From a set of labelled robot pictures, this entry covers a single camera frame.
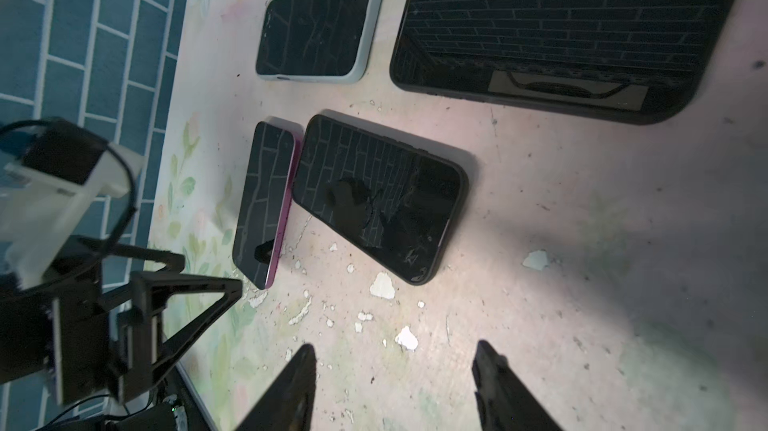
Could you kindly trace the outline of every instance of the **table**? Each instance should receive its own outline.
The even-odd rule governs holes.
[[[424,287],[392,277],[390,301],[370,293],[382,267],[293,205],[274,286],[244,279],[182,359],[222,431],[303,342],[318,356],[313,429],[478,429],[479,339],[565,429],[768,429],[763,0],[737,0],[696,99],[648,127],[399,90],[388,68],[405,0],[383,0],[360,82],[260,80],[267,1],[187,9],[151,246],[244,279],[233,232],[270,115],[306,126],[335,110],[465,150],[475,169],[442,269]],[[548,267],[522,265],[539,250]],[[175,297],[166,332],[213,299]],[[357,333],[361,311],[373,318]],[[415,351],[395,343],[404,326]]]

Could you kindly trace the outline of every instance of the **blue brick wall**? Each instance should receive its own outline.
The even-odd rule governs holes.
[[[147,245],[186,3],[0,0],[0,121],[58,116],[146,157],[125,244]],[[75,233],[105,237],[126,200],[98,198]],[[106,260],[105,288],[141,267]],[[34,374],[0,387],[0,431],[36,429],[62,411],[44,384]],[[105,404],[97,399],[69,415],[91,416]]]

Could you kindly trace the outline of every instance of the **white paint chip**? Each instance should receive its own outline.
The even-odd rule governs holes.
[[[310,304],[312,304],[312,296],[310,296],[310,299],[306,302],[303,308],[301,308],[301,311],[299,311],[298,314],[296,314],[294,317],[290,318],[288,321],[288,324],[293,326],[294,324],[301,323],[302,319],[304,319],[304,316],[307,315],[307,313],[310,311]]]
[[[395,288],[392,286],[392,278],[387,273],[379,273],[376,280],[370,287],[371,294],[376,297],[383,297],[391,300],[395,297]]]
[[[523,266],[536,271],[542,271],[545,267],[549,266],[547,251],[542,249],[529,253],[528,257],[523,261]]]
[[[418,346],[418,340],[415,336],[413,336],[413,333],[411,333],[411,327],[406,326],[402,328],[400,333],[395,336],[395,342],[398,343],[400,346],[405,347],[408,349],[408,351],[416,351],[416,348]]]
[[[250,298],[248,300],[248,304],[250,304],[250,306],[252,308],[256,309],[257,306],[259,306],[261,303],[264,302],[264,300],[266,299],[266,294],[267,293],[268,293],[268,291],[265,291],[265,292],[261,293],[260,295],[258,295],[256,297]]]

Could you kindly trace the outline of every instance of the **white phone case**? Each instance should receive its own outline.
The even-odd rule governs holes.
[[[379,17],[379,7],[382,0],[368,0],[368,7],[366,9],[366,20],[362,25],[362,33],[360,34],[360,45],[357,48],[357,58],[355,64],[352,66],[350,72],[343,76],[293,76],[286,74],[256,74],[265,80],[298,80],[301,82],[330,82],[330,83],[343,83],[350,84],[357,82],[366,71],[366,65],[368,64],[368,54],[371,50],[371,42],[373,41],[373,31],[376,28],[376,20]]]

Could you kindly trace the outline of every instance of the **black smartphone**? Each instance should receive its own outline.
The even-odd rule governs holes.
[[[272,0],[256,74],[267,80],[351,83],[366,70],[381,0]]]
[[[455,163],[323,115],[293,181],[298,205],[414,285],[437,272],[467,191]]]
[[[694,96],[733,0],[407,0],[405,90],[650,124]]]
[[[256,287],[272,286],[283,246],[301,137],[261,121],[254,131],[232,261]]]

